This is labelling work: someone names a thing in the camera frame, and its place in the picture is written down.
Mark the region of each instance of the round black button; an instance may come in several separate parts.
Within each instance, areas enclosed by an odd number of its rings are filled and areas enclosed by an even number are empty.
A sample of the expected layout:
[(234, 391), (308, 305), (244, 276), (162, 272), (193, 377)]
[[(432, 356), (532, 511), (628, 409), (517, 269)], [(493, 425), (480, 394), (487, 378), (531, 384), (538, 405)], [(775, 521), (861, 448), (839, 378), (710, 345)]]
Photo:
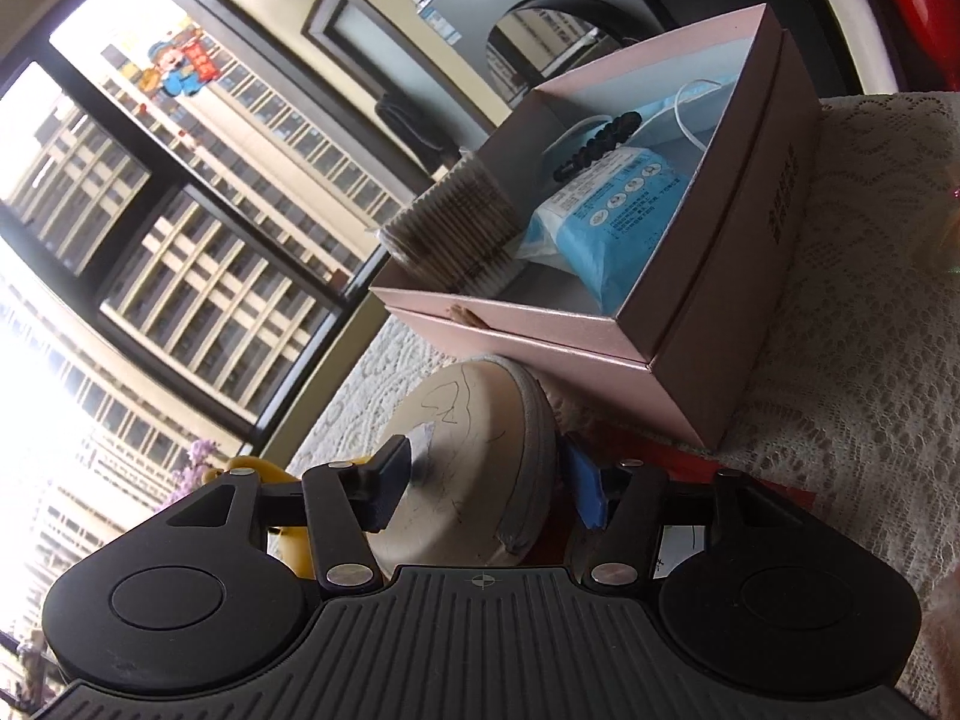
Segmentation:
[(803, 566), (778, 566), (744, 581), (740, 598), (768, 625), (788, 631), (814, 631), (843, 619), (853, 596), (832, 574)]
[(148, 631), (174, 631), (210, 617), (223, 603), (220, 581), (197, 568), (165, 565), (127, 577), (110, 596), (113, 612)]

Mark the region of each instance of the open box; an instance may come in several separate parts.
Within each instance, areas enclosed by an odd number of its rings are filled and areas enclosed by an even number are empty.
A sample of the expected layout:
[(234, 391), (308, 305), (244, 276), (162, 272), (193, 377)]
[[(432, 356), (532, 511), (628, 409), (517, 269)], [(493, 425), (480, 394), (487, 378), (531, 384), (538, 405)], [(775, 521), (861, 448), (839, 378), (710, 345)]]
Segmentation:
[[(549, 143), (588, 115), (616, 116), (710, 77), (704, 66), (714, 77), (738, 76), (736, 85), (715, 129), (698, 133), (709, 148), (614, 316), (599, 316), (574, 277), (536, 265), (493, 300), (429, 292), (395, 263), (373, 291), (444, 351), (512, 357), (654, 429), (716, 445), (781, 289), (820, 111), (799, 52), (771, 9), (696, 23), (549, 81), (477, 156), (526, 220), (545, 199), (536, 167)], [(676, 143), (656, 151), (685, 167)], [(449, 320), (467, 313), (480, 329)]]

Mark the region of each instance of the table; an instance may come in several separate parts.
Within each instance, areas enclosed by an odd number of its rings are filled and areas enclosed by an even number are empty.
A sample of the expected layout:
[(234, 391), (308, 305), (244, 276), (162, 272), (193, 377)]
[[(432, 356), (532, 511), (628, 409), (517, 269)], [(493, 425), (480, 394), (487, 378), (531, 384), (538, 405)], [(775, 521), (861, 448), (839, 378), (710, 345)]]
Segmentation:
[[(960, 95), (824, 100), (805, 222), (730, 429), (727, 466), (817, 493), (814, 512), (928, 600), (960, 551), (960, 275), (913, 252), (947, 211)], [(449, 358), (388, 320), (290, 469), (376, 448), (408, 391)], [(592, 414), (551, 392), (562, 427)], [(936, 709), (923, 642), (899, 688)]]

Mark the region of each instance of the black handle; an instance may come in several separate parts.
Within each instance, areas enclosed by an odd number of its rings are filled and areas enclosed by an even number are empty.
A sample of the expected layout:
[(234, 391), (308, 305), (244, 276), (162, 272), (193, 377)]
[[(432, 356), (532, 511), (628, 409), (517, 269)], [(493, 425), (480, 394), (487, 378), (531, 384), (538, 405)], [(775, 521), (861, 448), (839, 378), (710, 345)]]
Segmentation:
[(584, 571), (584, 586), (604, 595), (640, 594), (653, 575), (661, 542), (661, 509), (670, 478), (649, 464), (631, 471), (630, 484)]

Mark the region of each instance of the blue object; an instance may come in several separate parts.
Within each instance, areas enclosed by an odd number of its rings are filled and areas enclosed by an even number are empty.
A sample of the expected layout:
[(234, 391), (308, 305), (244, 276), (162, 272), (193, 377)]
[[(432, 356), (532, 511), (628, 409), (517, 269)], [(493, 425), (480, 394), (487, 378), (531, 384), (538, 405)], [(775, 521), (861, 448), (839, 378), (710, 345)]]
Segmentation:
[(689, 183), (649, 148), (618, 148), (534, 211), (517, 257), (577, 275), (610, 316), (630, 295)]
[(181, 69), (178, 68), (163, 76), (163, 90), (172, 98), (177, 95), (192, 97), (200, 89), (203, 89), (204, 85), (195, 71), (184, 76), (181, 74)]
[(568, 437), (560, 440), (560, 475), (573, 496), (573, 505), (587, 528), (607, 526), (608, 504), (600, 481), (600, 469)]

